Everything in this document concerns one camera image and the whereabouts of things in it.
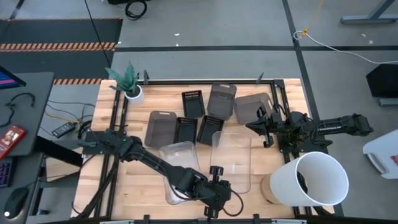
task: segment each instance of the yellow cable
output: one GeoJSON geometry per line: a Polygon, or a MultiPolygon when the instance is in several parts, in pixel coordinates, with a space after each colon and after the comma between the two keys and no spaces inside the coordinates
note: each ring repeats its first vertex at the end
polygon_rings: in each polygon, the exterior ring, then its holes
{"type": "Polygon", "coordinates": [[[307,34],[308,30],[310,29],[310,26],[312,26],[312,24],[318,19],[319,12],[321,11],[321,8],[322,8],[322,6],[323,6],[323,2],[324,2],[324,0],[321,0],[321,1],[319,2],[318,10],[317,10],[317,12],[315,13],[315,15],[314,15],[312,21],[310,22],[310,24],[309,24],[309,25],[302,31],[302,33],[301,33],[301,36],[302,36],[302,37],[304,37],[305,34],[307,34]]]}
{"type": "Polygon", "coordinates": [[[72,123],[79,123],[79,121],[75,121],[75,120],[72,120],[72,119],[63,118],[63,117],[60,117],[60,116],[50,115],[50,114],[48,114],[46,111],[44,111],[44,113],[45,113],[45,115],[47,115],[47,116],[49,116],[49,117],[51,117],[51,118],[62,119],[62,120],[64,120],[64,121],[69,121],[69,122],[72,122],[72,123]]]}

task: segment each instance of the gray floor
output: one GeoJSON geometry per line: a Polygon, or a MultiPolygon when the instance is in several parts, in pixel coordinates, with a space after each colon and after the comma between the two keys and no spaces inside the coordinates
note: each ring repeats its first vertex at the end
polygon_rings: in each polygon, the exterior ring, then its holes
{"type": "MultiPolygon", "coordinates": [[[[107,4],[106,0],[87,1],[94,17],[124,17],[121,8],[107,4]]],[[[368,14],[380,1],[326,0],[309,34],[329,45],[398,45],[398,24],[339,24],[341,16],[368,14]]],[[[318,3],[319,0],[289,0],[297,29],[303,29],[312,20],[318,3]]],[[[2,0],[0,4],[0,17],[7,18],[17,1],[2,0]]],[[[398,13],[398,2],[387,12],[398,13]]],[[[82,0],[25,0],[17,15],[17,18],[69,17],[88,17],[82,0]]],[[[292,46],[280,0],[149,1],[148,12],[141,20],[124,20],[119,41],[120,47],[292,46]]],[[[315,45],[308,39],[300,40],[300,44],[315,45]]],[[[398,51],[357,53],[378,61],[398,60],[398,51]]],[[[343,202],[345,215],[398,220],[398,180],[383,179],[362,154],[362,147],[368,141],[398,128],[398,108],[380,108],[366,83],[366,74],[377,65],[336,52],[304,52],[303,56],[321,119],[359,113],[367,116],[375,129],[366,138],[344,134],[328,137],[334,141],[329,147],[330,154],[341,162],[350,180],[349,194],[343,202]]],[[[116,52],[112,68],[122,72],[129,60],[137,71],[146,69],[151,78],[257,78],[261,72],[264,78],[301,78],[295,52],[288,51],[116,52]]],[[[95,103],[97,93],[98,86],[55,86],[50,98],[95,103]]],[[[54,106],[75,114],[82,109],[80,105],[54,106]]],[[[92,112],[92,108],[87,108],[86,114],[92,112]]],[[[44,118],[42,127],[53,130],[61,124],[63,121],[44,118]]],[[[40,135],[51,139],[43,131],[40,135]]],[[[65,139],[75,138],[75,133],[65,136],[65,139]]],[[[68,218],[74,193],[72,186],[46,192],[40,207],[51,208],[52,213],[30,222],[68,218]],[[69,196],[50,200],[60,192],[69,196]]]]}

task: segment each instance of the computer mouse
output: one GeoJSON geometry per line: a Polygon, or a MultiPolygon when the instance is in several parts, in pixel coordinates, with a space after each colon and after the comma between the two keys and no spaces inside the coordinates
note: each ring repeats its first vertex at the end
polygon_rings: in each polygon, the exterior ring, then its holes
{"type": "Polygon", "coordinates": [[[27,187],[15,189],[7,199],[4,206],[4,216],[8,219],[15,218],[24,207],[29,190],[27,187]]]}

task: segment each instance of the potted plant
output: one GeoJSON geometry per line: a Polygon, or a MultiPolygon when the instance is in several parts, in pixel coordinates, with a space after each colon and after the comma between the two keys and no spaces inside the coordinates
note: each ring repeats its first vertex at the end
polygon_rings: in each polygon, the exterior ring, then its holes
{"type": "Polygon", "coordinates": [[[120,90],[124,92],[124,96],[129,100],[132,105],[138,105],[144,102],[144,92],[137,84],[138,76],[135,74],[134,67],[129,62],[124,76],[121,76],[110,68],[105,68],[108,74],[116,80],[117,86],[110,86],[114,90],[120,90]]]}

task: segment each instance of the black floor mat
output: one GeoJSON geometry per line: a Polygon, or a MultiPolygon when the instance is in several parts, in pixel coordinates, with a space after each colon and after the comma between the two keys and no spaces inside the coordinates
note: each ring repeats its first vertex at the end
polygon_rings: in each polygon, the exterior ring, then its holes
{"type": "MultiPolygon", "coordinates": [[[[94,20],[110,63],[122,22],[94,20]]],[[[2,27],[0,65],[12,73],[53,72],[56,84],[98,84],[108,78],[104,67],[109,65],[89,19],[2,21],[2,27]]]]}

